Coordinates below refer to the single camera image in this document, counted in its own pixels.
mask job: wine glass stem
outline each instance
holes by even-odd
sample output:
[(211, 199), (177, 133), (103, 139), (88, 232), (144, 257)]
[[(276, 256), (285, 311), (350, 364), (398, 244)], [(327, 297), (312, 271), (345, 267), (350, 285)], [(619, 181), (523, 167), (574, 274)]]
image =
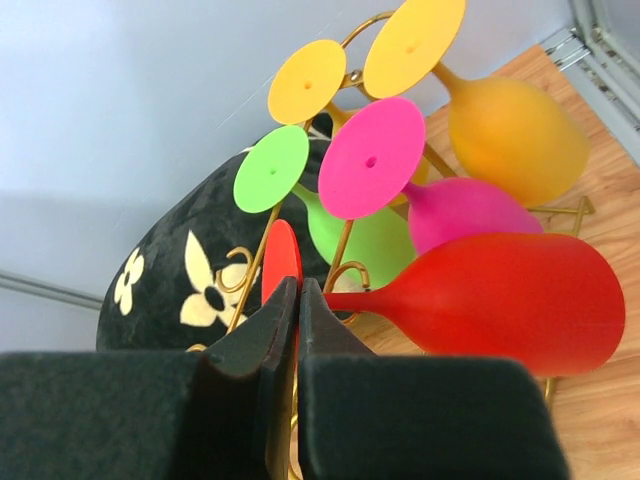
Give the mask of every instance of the wine glass stem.
[(438, 77), (438, 80), (442, 82), (447, 90), (449, 90), (449, 95), (451, 96), (453, 96), (453, 92), (460, 88), (464, 82), (464, 80), (445, 67), (442, 62), (438, 62), (431, 71)]
[(315, 200), (315, 194), (300, 183), (296, 183), (293, 186), (293, 188), (291, 189), (291, 193), (302, 200), (302, 202), (306, 205), (310, 205)]

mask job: wooden surface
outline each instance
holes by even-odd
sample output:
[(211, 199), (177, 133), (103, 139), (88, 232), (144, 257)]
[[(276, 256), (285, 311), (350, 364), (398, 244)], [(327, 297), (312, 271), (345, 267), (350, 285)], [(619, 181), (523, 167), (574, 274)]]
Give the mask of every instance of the wooden surface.
[[(627, 326), (620, 347), (604, 367), (558, 383), (553, 416), (576, 480), (638, 480), (640, 170), (540, 47), (520, 55), (496, 74), (545, 89), (580, 122), (591, 139), (586, 172), (570, 192), (550, 206), (575, 208), (582, 195), (593, 201), (597, 211), (585, 217), (580, 238), (596, 247), (618, 275), (625, 293)], [(429, 143), (462, 173), (449, 144), (447, 107), (428, 118), (427, 125)], [(540, 218), (546, 228), (559, 230), (569, 230), (574, 220), (567, 215), (541, 214)], [(422, 353), (381, 317), (361, 315), (352, 330), (382, 355)]]

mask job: white wall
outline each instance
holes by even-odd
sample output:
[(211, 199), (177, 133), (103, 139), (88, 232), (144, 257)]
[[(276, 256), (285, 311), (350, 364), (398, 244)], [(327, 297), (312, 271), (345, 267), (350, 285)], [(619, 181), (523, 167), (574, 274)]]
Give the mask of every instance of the white wall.
[[(166, 210), (274, 127), (266, 96), (291, 53), (400, 3), (0, 0), (0, 270), (102, 295)], [(467, 76), (571, 23), (566, 0), (468, 3), (446, 57)], [(446, 101), (434, 80), (410, 97)]]
[(91, 351), (98, 312), (0, 289), (0, 352)]

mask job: flower pattern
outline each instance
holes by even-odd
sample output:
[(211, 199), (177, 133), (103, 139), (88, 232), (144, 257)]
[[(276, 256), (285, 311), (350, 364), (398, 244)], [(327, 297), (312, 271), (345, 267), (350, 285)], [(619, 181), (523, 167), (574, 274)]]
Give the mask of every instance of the flower pattern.
[(140, 247), (131, 252), (113, 290), (113, 301), (118, 304), (123, 316), (129, 315), (133, 309), (133, 285), (144, 272), (144, 257), (139, 253)]
[[(189, 281), (196, 293), (189, 295), (180, 310), (180, 323), (192, 327), (209, 327), (219, 318), (227, 327), (236, 311), (242, 289), (225, 293), (215, 285), (215, 273), (211, 269), (209, 259), (204, 253), (202, 245), (195, 234), (189, 230), (187, 244), (184, 251), (184, 263)], [(225, 285), (235, 285), (247, 271), (247, 265), (232, 263), (221, 270), (222, 281)], [(247, 319), (240, 315), (238, 324)]]

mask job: black cushion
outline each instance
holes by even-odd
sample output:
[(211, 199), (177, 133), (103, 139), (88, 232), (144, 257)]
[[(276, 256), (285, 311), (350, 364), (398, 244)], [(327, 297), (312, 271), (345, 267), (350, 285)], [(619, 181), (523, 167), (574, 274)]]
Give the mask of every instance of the black cushion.
[[(329, 142), (312, 136), (310, 143), (300, 182), (317, 191), (318, 171)], [(234, 203), (233, 183), (246, 155), (232, 157), (213, 172), (162, 217), (125, 259), (102, 305), (98, 350), (184, 350), (195, 343), (211, 345), (226, 333), (240, 292), (223, 293), (212, 277), (222, 271), (225, 283), (236, 283), (246, 261), (242, 256), (228, 259), (227, 252), (244, 246), (255, 254), (269, 217), (269, 212), (244, 213)], [(289, 195), (280, 218), (291, 224), (298, 237), (305, 276), (323, 284), (329, 265), (311, 242), (306, 208)], [(242, 320), (260, 307), (262, 277), (256, 278)]]

